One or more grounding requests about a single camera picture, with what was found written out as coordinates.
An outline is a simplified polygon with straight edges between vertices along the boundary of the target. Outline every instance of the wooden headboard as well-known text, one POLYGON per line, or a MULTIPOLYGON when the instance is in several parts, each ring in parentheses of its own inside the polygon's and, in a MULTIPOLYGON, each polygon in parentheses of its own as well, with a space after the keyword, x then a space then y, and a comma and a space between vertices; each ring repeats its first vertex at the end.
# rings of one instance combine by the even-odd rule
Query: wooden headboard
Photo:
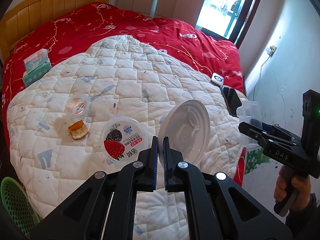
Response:
POLYGON ((24 0, 0 21, 0 48, 4 60, 18 42, 41 24, 69 13, 87 3, 109 0, 24 0))

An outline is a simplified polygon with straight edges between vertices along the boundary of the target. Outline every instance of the tissue box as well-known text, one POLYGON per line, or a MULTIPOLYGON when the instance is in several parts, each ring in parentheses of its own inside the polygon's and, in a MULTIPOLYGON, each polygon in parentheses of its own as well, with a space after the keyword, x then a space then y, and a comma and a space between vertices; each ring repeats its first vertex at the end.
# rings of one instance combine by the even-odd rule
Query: tissue box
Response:
POLYGON ((27 73, 30 73, 45 62, 50 62, 46 49, 37 51, 23 61, 27 73))
POLYGON ((40 78, 44 76, 49 70, 51 69, 51 63, 46 62, 37 67, 35 70, 33 70, 30 73, 25 72, 23 74, 22 81, 26 88, 30 86, 32 83, 38 81, 40 78))

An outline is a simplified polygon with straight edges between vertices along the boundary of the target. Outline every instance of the window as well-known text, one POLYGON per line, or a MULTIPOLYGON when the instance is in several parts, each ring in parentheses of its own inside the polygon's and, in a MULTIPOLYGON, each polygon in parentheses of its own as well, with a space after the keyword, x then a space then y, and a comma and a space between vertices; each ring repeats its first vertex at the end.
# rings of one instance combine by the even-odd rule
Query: window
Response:
POLYGON ((204 0, 196 28, 215 39, 236 43, 256 1, 204 0))

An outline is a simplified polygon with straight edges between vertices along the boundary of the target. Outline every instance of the phone screen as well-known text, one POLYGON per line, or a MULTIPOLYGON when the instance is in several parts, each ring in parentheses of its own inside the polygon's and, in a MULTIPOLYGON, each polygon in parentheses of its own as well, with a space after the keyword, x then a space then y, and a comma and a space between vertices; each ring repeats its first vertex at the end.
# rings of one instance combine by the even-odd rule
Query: phone screen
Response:
POLYGON ((229 87, 220 87, 220 89, 225 99, 230 115, 236 117, 237 108, 242 105, 237 95, 237 92, 233 88, 229 87))

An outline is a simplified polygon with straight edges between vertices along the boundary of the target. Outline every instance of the blackberry image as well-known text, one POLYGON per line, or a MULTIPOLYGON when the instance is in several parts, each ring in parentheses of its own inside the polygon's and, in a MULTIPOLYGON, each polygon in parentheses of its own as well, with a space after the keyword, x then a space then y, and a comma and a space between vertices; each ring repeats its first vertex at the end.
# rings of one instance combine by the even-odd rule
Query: blackberry image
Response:
POLYGON ((108 141, 118 141, 118 142, 121 142, 122 140, 122 133, 117 130, 117 129, 114 129, 112 130, 110 133, 108 133, 107 137, 106 137, 106 140, 108 141))

